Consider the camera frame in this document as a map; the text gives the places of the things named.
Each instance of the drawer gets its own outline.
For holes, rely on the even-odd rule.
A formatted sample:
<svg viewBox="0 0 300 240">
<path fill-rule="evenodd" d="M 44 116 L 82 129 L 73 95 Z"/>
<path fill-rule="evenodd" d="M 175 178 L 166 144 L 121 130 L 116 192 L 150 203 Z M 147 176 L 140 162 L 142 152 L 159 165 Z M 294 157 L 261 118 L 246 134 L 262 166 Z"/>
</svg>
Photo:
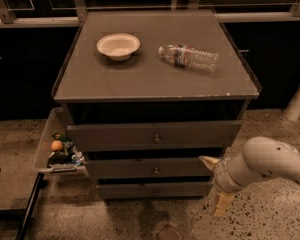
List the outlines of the drawer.
<svg viewBox="0 0 300 240">
<path fill-rule="evenodd" d="M 55 175 L 62 178 L 80 179 L 87 177 L 85 166 L 76 166 L 74 164 L 62 164 L 54 168 L 47 168 L 47 161 L 51 155 L 51 142 L 54 140 L 52 134 L 55 132 L 65 134 L 67 122 L 64 119 L 64 113 L 61 108 L 53 108 L 44 126 L 36 154 L 35 154 L 35 170 L 45 175 Z"/>
<path fill-rule="evenodd" d="M 155 184 L 98 185 L 102 199 L 160 198 L 160 197 L 202 197 L 209 194 L 213 183 L 183 182 Z"/>
<path fill-rule="evenodd" d="M 69 125 L 81 151 L 228 147 L 241 121 Z"/>
<path fill-rule="evenodd" d="M 94 160 L 85 162 L 85 166 L 92 180 L 212 176 L 198 158 Z"/>
</svg>

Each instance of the black cabinet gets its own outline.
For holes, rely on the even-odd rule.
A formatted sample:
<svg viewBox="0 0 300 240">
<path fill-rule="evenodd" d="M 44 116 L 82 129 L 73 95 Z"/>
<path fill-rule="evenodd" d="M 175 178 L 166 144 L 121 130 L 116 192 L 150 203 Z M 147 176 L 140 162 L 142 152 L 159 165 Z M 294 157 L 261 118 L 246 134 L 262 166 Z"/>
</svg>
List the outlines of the black cabinet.
<svg viewBox="0 0 300 240">
<path fill-rule="evenodd" d="M 262 85 L 249 108 L 284 108 L 300 86 L 300 22 L 225 24 Z"/>
<path fill-rule="evenodd" d="M 77 28 L 0 29 L 0 119 L 47 118 Z"/>
</svg>

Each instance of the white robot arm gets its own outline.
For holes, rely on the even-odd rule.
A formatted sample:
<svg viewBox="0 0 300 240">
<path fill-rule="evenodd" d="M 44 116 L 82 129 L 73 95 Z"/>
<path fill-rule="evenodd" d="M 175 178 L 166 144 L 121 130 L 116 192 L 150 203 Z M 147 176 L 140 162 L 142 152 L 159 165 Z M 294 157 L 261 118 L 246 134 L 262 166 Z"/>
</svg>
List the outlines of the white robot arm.
<svg viewBox="0 0 300 240">
<path fill-rule="evenodd" d="M 225 212 L 236 193 L 255 182 L 282 177 L 300 185 L 300 154 L 292 146 L 265 137 L 248 140 L 235 157 L 216 159 L 200 156 L 199 159 L 214 172 L 219 193 L 219 214 Z"/>
</svg>

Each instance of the white bowl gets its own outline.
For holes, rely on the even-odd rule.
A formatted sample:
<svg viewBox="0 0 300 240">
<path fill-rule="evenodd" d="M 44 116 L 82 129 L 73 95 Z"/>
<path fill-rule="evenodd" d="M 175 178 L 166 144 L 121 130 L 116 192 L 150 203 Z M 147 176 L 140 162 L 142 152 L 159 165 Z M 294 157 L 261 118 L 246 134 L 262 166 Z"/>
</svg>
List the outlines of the white bowl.
<svg viewBox="0 0 300 240">
<path fill-rule="evenodd" d="M 130 58 L 131 54 L 139 47 L 140 41 L 138 38 L 122 33 L 105 36 L 97 43 L 98 51 L 115 61 Z"/>
</svg>

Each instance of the speckled floor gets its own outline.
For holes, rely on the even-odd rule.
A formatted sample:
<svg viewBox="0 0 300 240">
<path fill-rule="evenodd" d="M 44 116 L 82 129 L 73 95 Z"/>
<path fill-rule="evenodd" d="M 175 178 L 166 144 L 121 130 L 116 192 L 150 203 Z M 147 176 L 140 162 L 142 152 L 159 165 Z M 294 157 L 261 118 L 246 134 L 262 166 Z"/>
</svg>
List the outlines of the speckled floor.
<svg viewBox="0 0 300 240">
<path fill-rule="evenodd" d="M 45 120 L 0 122 L 0 208 L 22 207 L 36 172 L 34 154 Z M 226 156 L 251 137 L 287 142 L 300 152 L 300 119 L 280 110 L 249 110 Z M 188 200 L 100 201 L 89 179 L 49 179 L 42 189 L 26 239 L 300 239 L 300 186 L 284 179 L 250 185 L 216 219 L 209 196 Z M 15 227 L 0 223 L 0 239 Z"/>
</svg>

